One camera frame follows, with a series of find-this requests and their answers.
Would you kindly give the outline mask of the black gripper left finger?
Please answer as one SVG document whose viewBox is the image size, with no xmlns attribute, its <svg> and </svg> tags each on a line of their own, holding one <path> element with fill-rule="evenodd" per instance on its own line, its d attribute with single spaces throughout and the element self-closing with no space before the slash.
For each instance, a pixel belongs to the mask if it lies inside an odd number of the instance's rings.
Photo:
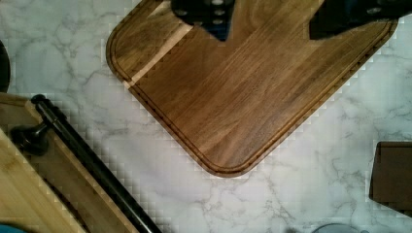
<svg viewBox="0 0 412 233">
<path fill-rule="evenodd" d="M 235 0 L 171 0 L 176 17 L 189 25 L 199 25 L 224 42 L 229 34 Z"/>
</svg>

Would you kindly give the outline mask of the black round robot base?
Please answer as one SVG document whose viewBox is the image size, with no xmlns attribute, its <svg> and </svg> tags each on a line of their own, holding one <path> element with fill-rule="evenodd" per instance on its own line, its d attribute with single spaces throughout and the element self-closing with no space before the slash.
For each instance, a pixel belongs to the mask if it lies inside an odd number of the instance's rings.
<svg viewBox="0 0 412 233">
<path fill-rule="evenodd" d="M 7 54 L 6 48 L 0 42 L 0 91 L 7 92 L 10 85 L 11 66 L 10 58 Z"/>
</svg>

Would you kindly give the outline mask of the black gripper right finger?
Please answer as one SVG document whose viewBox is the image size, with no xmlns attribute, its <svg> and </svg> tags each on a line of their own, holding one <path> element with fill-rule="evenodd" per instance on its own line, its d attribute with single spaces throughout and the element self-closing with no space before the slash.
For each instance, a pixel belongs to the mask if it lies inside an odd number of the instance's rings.
<svg viewBox="0 0 412 233">
<path fill-rule="evenodd" d="M 309 21 L 309 38 L 322 40 L 377 20 L 410 15 L 412 0 L 325 0 Z"/>
</svg>

